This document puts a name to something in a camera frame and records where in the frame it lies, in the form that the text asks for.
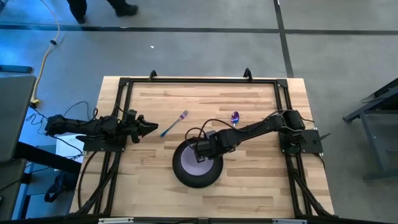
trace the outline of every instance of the black shoe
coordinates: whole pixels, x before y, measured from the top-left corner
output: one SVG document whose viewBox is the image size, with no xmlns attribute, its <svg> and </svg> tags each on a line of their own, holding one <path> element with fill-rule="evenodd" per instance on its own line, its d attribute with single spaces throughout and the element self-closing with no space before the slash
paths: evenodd
<svg viewBox="0 0 398 224">
<path fill-rule="evenodd" d="M 77 23 L 79 23 L 80 25 L 84 24 L 86 22 L 86 19 L 84 18 L 84 16 L 82 18 L 76 19 Z"/>
<path fill-rule="evenodd" d="M 133 15 L 137 14 L 137 11 L 138 11 L 137 5 L 125 4 L 123 7 L 116 10 L 116 15 L 118 17 L 133 16 Z"/>
</svg>

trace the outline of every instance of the yellow cable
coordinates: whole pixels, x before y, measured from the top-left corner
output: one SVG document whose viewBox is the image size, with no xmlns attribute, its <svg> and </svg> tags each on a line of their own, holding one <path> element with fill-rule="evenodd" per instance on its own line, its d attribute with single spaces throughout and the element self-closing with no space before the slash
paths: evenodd
<svg viewBox="0 0 398 224">
<path fill-rule="evenodd" d="M 41 1 L 42 1 L 42 3 L 45 5 L 45 7 L 47 7 L 47 9 L 49 9 L 49 11 L 51 12 L 51 14 L 53 15 L 53 17 L 54 17 L 54 19 L 55 19 L 55 22 L 57 23 L 58 31 L 57 31 L 56 36 L 55 36 L 54 39 L 53 39 L 53 41 L 54 41 L 55 44 L 56 44 L 56 43 L 57 43 L 57 38 L 58 38 L 58 36 L 59 36 L 59 34 L 60 34 L 60 24 L 58 23 L 57 16 L 56 16 L 55 13 L 50 9 L 50 7 L 47 5 L 47 3 L 45 3 L 44 0 L 41 0 Z M 47 59 L 47 56 L 49 56 L 49 52 L 50 52 L 52 46 L 53 46 L 53 43 L 50 44 L 50 46 L 48 47 L 47 51 L 46 51 L 45 54 L 44 54 L 43 61 L 42 61 L 42 66 L 40 67 L 40 72 L 39 72 L 39 75 L 37 76 L 36 83 L 35 83 L 35 86 L 34 86 L 34 88 L 33 88 L 33 94 L 32 94 L 32 97 L 30 98 L 30 103 L 33 104 L 33 105 L 32 105 L 33 107 L 36 107 L 36 105 L 37 105 L 38 103 L 40 103 L 40 100 L 36 98 L 37 85 L 39 85 L 39 81 L 40 81 L 40 79 L 42 78 L 42 74 L 43 74 L 43 69 L 44 69 L 45 61 L 46 61 L 46 59 Z"/>
</svg>

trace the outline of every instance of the purple spoon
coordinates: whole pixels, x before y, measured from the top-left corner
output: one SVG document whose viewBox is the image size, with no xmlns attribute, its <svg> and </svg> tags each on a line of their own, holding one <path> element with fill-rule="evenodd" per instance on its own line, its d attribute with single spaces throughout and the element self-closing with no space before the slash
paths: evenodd
<svg viewBox="0 0 398 224">
<path fill-rule="evenodd" d="M 235 127 L 235 125 L 239 122 L 239 113 L 237 111 L 235 111 L 234 113 L 232 113 L 231 116 L 231 123 L 232 126 Z"/>
</svg>

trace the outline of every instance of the table leg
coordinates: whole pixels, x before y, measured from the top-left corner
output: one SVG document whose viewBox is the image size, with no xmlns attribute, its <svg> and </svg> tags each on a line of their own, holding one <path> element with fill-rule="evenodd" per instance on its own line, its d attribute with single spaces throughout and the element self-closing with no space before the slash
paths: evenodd
<svg viewBox="0 0 398 224">
<path fill-rule="evenodd" d="M 38 149 L 23 142 L 18 142 L 14 158 L 24 158 L 37 164 L 74 174 L 78 174 L 81 167 L 79 162 L 52 154 L 51 152 Z"/>
</svg>

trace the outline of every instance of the black metal frame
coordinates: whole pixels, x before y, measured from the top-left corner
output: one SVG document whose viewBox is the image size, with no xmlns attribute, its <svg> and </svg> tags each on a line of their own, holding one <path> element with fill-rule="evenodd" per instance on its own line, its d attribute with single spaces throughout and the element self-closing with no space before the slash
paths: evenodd
<svg viewBox="0 0 398 224">
<path fill-rule="evenodd" d="M 134 83 L 268 83 L 274 86 L 276 105 L 278 110 L 282 110 L 282 100 L 280 89 L 283 90 L 286 102 L 286 109 L 292 109 L 290 101 L 289 87 L 286 79 L 253 79 L 250 70 L 247 68 L 244 73 L 244 78 L 157 78 L 155 71 L 152 71 L 149 78 L 120 78 L 118 93 L 116 95 L 116 104 L 120 104 L 121 96 L 124 87 L 127 85 L 127 94 L 124 102 L 124 111 L 128 111 L 131 100 L 132 86 Z M 115 108 L 112 112 L 113 116 L 118 115 L 118 109 Z M 77 212 L 69 214 L 65 217 L 48 217 L 48 218 L 35 218 L 28 220 L 15 220 L 12 223 L 98 223 L 100 218 L 111 218 L 111 211 L 113 205 L 114 191 L 118 176 L 119 163 L 121 159 L 121 152 L 114 152 L 115 157 L 112 166 L 109 167 L 109 159 L 112 152 L 105 152 L 104 162 L 101 170 L 99 186 L 93 192 L 89 200 Z M 301 153 L 295 155 L 297 168 L 294 167 L 292 156 L 285 153 L 285 160 L 287 164 L 287 173 L 289 177 L 290 193 L 292 195 L 292 205 L 295 218 L 292 220 L 278 219 L 278 218 L 169 218 L 169 217 L 127 217 L 126 221 L 144 222 L 144 223 L 181 223 L 191 222 L 197 224 L 209 223 L 379 223 L 369 222 L 362 220 L 350 220 L 338 218 L 326 212 L 322 206 L 317 202 L 316 198 L 308 189 L 305 181 L 305 173 Z M 101 203 L 103 190 L 110 181 L 108 198 L 106 207 L 101 213 Z M 295 183 L 302 189 L 305 214 L 303 214 L 299 207 L 299 199 L 297 197 L 297 189 Z M 88 214 L 91 207 L 94 207 L 93 214 Z M 312 207 L 319 216 L 312 215 Z"/>
<path fill-rule="evenodd" d="M 127 85 L 127 94 L 126 94 L 126 99 L 124 102 L 124 111 L 128 111 L 129 106 L 130 106 L 130 99 L 131 99 L 131 92 L 132 92 L 132 86 L 134 83 L 267 83 L 267 84 L 272 84 L 274 87 L 275 91 L 275 98 L 276 98 L 276 105 L 278 110 L 283 110 L 282 107 L 282 100 L 280 96 L 280 89 L 282 88 L 284 96 L 285 96 L 285 102 L 286 102 L 286 109 L 291 110 L 292 109 L 292 103 L 290 101 L 290 95 L 289 95 L 289 87 L 287 84 L 286 79 L 253 79 L 252 74 L 250 72 L 250 69 L 246 69 L 244 71 L 243 78 L 157 78 L 156 71 L 152 71 L 150 73 L 149 78 L 120 78 L 119 80 L 119 86 L 118 86 L 118 93 L 116 95 L 116 101 L 115 103 L 117 105 L 120 105 L 121 102 L 121 95 L 123 92 L 124 87 Z M 114 111 L 112 112 L 113 116 L 118 115 L 118 109 L 115 108 Z M 103 166 L 101 170 L 101 176 L 99 180 L 100 186 L 96 189 L 96 192 L 101 187 L 101 185 L 106 185 L 107 182 L 106 180 L 109 180 L 109 175 L 110 171 L 108 171 L 109 167 L 109 158 L 110 158 L 111 152 L 105 152 L 105 157 L 103 161 Z M 114 168 L 116 170 L 113 171 L 111 174 L 111 183 L 110 183 L 110 188 L 108 192 L 108 198 L 106 202 L 106 207 L 104 209 L 104 214 L 107 214 L 110 216 L 111 210 L 112 210 L 112 205 L 113 205 L 113 197 L 114 197 L 114 190 L 116 186 L 116 180 L 117 180 L 117 175 L 118 175 L 118 167 L 119 167 L 119 161 L 121 158 L 121 152 L 116 152 L 115 153 L 115 160 L 114 160 Z M 297 161 L 297 172 L 298 176 L 300 177 L 302 183 L 306 187 L 306 180 L 305 180 L 305 173 L 304 173 L 304 167 L 303 167 L 303 162 L 302 162 L 302 157 L 301 154 L 298 153 L 296 155 L 296 161 Z M 285 159 L 287 164 L 292 163 L 292 156 L 288 153 L 285 153 Z M 295 186 L 295 178 L 294 178 L 294 172 L 296 170 L 293 169 L 287 169 L 288 176 L 289 176 L 289 185 L 290 185 L 290 193 L 292 195 L 292 204 L 293 204 L 293 209 L 294 209 L 294 215 L 295 217 L 299 217 L 303 215 L 299 208 L 299 199 L 297 197 L 297 189 Z M 100 208 L 101 208 L 101 203 L 102 203 L 102 196 L 103 193 L 102 191 L 99 192 L 98 197 L 95 200 L 95 207 L 94 207 L 94 213 L 100 213 Z M 305 195 L 304 194 L 304 204 L 305 204 L 305 214 L 306 215 L 312 215 L 312 209 L 311 209 L 311 204 L 309 197 L 313 197 L 313 195 L 310 193 L 310 195 Z M 84 211 L 77 211 L 77 213 L 87 213 L 90 208 L 85 208 Z"/>
<path fill-rule="evenodd" d="M 374 131 L 370 128 L 368 118 L 368 114 L 398 113 L 398 78 L 369 95 L 369 98 L 371 96 L 373 96 L 374 99 L 369 100 L 364 106 L 350 113 L 348 116 L 343 117 L 346 123 L 351 123 L 354 119 L 361 118 L 373 157 L 379 169 L 378 172 L 365 175 L 363 180 L 370 181 L 398 177 L 398 169 L 391 165 L 386 149 L 377 146 L 379 140 L 376 139 Z"/>
</svg>

